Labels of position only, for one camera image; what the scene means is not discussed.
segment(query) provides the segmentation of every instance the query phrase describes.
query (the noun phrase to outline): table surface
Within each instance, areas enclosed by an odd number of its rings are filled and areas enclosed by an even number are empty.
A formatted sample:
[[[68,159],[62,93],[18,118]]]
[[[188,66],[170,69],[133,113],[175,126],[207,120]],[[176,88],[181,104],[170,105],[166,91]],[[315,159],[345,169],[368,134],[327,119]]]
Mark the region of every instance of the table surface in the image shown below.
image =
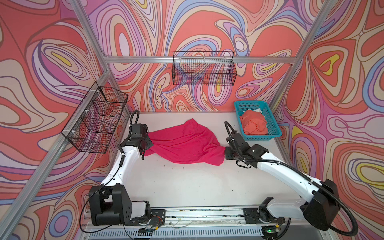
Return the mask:
[[[222,146],[228,146],[224,121],[239,129],[236,113],[143,113],[138,123],[147,124],[153,132],[192,118],[209,128]],[[282,159],[274,139],[248,143],[260,144]],[[220,166],[175,164],[157,154],[138,160],[124,185],[132,201],[147,200],[151,207],[257,205],[266,197],[298,198],[296,192],[270,174],[238,167],[234,160],[224,160]]]

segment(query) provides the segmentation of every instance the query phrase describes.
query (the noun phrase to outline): magenta towel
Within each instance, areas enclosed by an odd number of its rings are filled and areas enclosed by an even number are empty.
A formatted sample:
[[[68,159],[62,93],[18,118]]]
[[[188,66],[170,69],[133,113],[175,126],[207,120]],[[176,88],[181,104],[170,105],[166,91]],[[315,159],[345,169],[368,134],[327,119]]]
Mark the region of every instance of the magenta towel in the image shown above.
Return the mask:
[[[219,166],[224,161],[225,147],[216,136],[194,119],[184,124],[149,133],[153,146],[145,155],[157,153],[161,157],[182,164],[206,162]]]

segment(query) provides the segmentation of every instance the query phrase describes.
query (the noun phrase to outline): wrinkled cloth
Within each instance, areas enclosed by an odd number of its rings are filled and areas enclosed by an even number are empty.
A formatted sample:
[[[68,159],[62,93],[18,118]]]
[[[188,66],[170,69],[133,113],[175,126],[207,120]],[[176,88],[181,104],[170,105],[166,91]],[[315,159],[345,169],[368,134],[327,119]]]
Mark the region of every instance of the wrinkled cloth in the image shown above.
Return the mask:
[[[157,153],[171,162],[181,164],[206,162],[219,166],[224,161],[225,147],[220,146],[211,130],[194,119],[148,135],[153,146],[145,152],[146,156]]]
[[[240,121],[246,135],[266,135],[268,133],[265,117],[259,112],[246,110],[240,116]]]

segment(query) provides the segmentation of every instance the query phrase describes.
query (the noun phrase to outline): wire mesh basket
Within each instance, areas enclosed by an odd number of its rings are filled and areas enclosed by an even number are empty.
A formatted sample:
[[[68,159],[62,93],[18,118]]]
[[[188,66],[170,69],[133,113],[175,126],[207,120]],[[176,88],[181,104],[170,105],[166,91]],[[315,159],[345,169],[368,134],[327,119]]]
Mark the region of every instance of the wire mesh basket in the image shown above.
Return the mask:
[[[106,153],[128,95],[112,87],[98,87],[66,138],[79,152]]]
[[[237,72],[232,51],[174,51],[174,85],[233,86]]]

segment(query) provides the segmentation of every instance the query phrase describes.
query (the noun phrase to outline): robotic arm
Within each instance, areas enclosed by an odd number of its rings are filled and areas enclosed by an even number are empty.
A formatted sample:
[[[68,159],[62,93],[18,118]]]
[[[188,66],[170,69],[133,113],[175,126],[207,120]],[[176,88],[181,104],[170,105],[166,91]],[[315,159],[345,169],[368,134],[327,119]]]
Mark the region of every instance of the robotic arm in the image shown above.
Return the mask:
[[[339,199],[338,189],[334,182],[329,179],[323,182],[308,176],[282,162],[258,144],[250,147],[227,121],[225,121],[225,128],[228,133],[226,140],[229,144],[229,147],[225,148],[225,159],[236,160],[239,167],[259,168],[273,175],[300,195],[300,199],[292,200],[268,197],[259,207],[258,217],[264,221],[273,217],[299,218],[323,231],[330,228],[346,236],[354,236],[358,233],[356,219]],[[344,209],[352,222],[350,232],[344,232],[331,226],[340,208]]]

